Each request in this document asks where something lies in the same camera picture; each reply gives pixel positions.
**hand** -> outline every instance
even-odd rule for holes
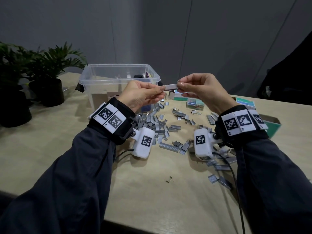
[[[177,85],[179,87],[178,91],[180,93],[184,92],[182,96],[200,99],[211,111],[219,115],[239,105],[213,74],[190,74],[179,79]]]
[[[164,89],[165,86],[131,80],[118,97],[118,100],[136,112],[142,106],[157,103],[165,98]]]

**white plastic sensor housing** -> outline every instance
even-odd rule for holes
[[[139,130],[133,129],[135,136],[131,138],[135,139],[133,144],[133,155],[141,158],[147,158],[151,151],[152,143],[155,137],[155,132],[146,127],[142,127]]]
[[[194,131],[194,148],[195,155],[200,160],[209,160],[213,159],[214,155],[212,154],[213,145],[221,143],[222,140],[215,140],[213,138],[213,133],[209,133],[206,128],[198,129]]]

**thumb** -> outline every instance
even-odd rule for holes
[[[188,83],[179,82],[177,84],[177,86],[179,87],[179,89],[182,89],[184,92],[197,93],[199,90],[198,85],[192,85],[192,84],[188,84]]]
[[[153,96],[153,95],[158,95],[161,94],[165,89],[165,86],[160,86],[160,87],[154,87],[151,89],[145,89],[145,96]]]

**person's left hand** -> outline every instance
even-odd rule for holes
[[[155,104],[165,98],[164,89],[165,86],[131,80],[118,97],[118,100],[136,112],[142,106]]]

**black plant pot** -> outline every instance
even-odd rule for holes
[[[35,80],[29,83],[29,88],[37,95],[43,106],[53,107],[65,101],[60,79]]]
[[[16,127],[30,121],[28,101],[24,92],[18,90],[1,91],[0,124],[4,127]]]

